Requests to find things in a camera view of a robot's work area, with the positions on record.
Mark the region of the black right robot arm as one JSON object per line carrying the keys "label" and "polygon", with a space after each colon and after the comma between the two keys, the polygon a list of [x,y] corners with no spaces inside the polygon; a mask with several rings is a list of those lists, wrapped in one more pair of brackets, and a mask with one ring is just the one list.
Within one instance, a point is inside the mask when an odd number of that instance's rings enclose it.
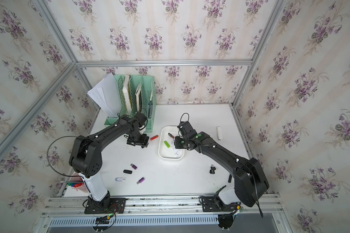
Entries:
{"label": "black right robot arm", "polygon": [[248,207],[259,203],[269,183],[257,159],[246,159],[231,152],[205,132],[196,132],[188,121],[182,121],[177,128],[180,135],[175,137],[176,149],[195,150],[213,159],[232,175],[239,201]]}

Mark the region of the silver white swivel usb drive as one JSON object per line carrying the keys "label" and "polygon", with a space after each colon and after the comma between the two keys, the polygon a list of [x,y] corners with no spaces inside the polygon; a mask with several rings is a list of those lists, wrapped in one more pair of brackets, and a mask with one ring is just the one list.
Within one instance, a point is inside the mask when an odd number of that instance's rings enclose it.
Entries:
{"label": "silver white swivel usb drive", "polygon": [[122,178],[122,177],[115,178],[116,182],[124,182],[125,180],[126,180],[126,178]]}

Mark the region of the purple silver small usb drive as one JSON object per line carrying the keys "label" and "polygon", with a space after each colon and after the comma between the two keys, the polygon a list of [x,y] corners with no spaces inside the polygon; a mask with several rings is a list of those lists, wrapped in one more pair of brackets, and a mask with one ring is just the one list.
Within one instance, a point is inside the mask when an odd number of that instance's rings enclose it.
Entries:
{"label": "purple silver small usb drive", "polygon": [[134,170],[137,170],[138,169],[138,167],[136,166],[136,165],[134,165],[134,164],[131,164],[130,165]]}

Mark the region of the white slim usb flash drive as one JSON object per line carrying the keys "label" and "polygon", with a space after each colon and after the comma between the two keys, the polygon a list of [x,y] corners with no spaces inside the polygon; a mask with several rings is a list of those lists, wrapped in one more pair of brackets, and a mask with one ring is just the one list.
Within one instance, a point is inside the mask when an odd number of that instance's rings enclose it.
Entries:
{"label": "white slim usb flash drive", "polygon": [[178,157],[180,155],[181,151],[177,150],[176,153],[174,154],[175,157]]}

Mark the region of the red usb flash drive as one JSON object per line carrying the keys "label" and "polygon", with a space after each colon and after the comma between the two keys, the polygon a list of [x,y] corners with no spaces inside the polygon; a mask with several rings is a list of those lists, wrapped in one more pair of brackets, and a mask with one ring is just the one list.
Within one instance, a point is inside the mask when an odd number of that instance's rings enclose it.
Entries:
{"label": "red usb flash drive", "polygon": [[158,135],[155,135],[155,136],[151,137],[150,140],[152,141],[152,140],[155,140],[157,138],[158,138]]}

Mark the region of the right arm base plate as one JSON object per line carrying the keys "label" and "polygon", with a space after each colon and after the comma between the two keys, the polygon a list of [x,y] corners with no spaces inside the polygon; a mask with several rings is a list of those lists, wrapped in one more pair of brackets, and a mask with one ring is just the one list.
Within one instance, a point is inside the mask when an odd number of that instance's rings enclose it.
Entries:
{"label": "right arm base plate", "polygon": [[203,212],[233,212],[240,209],[239,203],[227,205],[214,196],[200,196],[198,200]]}

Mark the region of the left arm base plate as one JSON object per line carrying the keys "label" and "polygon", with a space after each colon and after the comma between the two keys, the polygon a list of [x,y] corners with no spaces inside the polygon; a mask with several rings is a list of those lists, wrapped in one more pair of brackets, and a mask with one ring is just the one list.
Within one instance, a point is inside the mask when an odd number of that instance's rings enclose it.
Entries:
{"label": "left arm base plate", "polygon": [[90,197],[86,203],[83,204],[85,210],[84,214],[122,214],[124,212],[126,198],[110,198],[104,199],[101,202],[96,202]]}

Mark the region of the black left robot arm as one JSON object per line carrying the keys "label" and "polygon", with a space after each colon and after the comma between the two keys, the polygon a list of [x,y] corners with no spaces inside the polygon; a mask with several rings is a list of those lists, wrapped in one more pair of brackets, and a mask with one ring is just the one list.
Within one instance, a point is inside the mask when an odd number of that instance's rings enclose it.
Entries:
{"label": "black left robot arm", "polygon": [[147,117],[141,112],[137,112],[134,116],[123,115],[98,133],[78,136],[74,140],[69,165],[82,177],[89,191],[89,197],[94,202],[100,203],[110,198],[100,174],[103,165],[102,151],[123,135],[128,136],[128,145],[146,148],[149,142],[149,137],[143,133],[146,123]]}

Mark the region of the white plastic storage box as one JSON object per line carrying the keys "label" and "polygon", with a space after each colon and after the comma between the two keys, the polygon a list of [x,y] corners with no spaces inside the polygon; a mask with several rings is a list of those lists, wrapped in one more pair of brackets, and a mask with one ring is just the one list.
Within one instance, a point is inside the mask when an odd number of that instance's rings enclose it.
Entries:
{"label": "white plastic storage box", "polygon": [[[176,162],[180,161],[185,154],[185,150],[181,150],[181,153],[178,157],[175,157],[174,154],[178,149],[174,146],[175,139],[172,139],[168,136],[168,133],[171,133],[174,137],[178,136],[178,128],[177,126],[166,126],[162,129],[160,134],[160,141],[158,146],[158,155],[162,160]],[[167,148],[164,144],[164,141],[167,141],[170,144],[170,148]]]}

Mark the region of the green usb flash drive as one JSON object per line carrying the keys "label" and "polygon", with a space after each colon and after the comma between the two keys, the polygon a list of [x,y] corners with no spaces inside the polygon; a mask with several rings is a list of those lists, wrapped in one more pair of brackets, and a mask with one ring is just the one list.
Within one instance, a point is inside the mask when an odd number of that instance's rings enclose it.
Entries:
{"label": "green usb flash drive", "polygon": [[170,146],[170,144],[165,140],[164,141],[164,144],[165,144],[165,146],[167,147],[167,148],[170,148],[171,146]]}

